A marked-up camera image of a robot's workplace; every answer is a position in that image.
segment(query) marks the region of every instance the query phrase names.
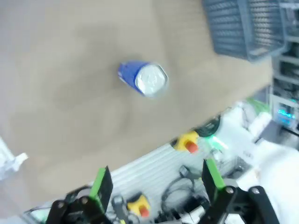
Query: cardboard surface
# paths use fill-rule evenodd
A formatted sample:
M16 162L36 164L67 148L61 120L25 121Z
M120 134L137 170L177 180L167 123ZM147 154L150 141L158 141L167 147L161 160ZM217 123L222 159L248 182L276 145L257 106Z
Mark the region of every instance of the cardboard surface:
M0 135L29 156L1 186L11 202L1 216L133 161L270 82L270 60L213 52L198 0L0 4ZM162 65L168 90L147 99L126 86L117 68L128 59Z

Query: blue can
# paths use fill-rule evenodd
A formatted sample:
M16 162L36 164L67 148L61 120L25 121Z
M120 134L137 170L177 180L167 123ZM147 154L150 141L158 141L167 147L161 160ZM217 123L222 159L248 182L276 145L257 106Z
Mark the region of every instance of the blue can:
M162 92L168 84L168 76L156 63L128 61L118 68L119 78L147 97L154 97Z

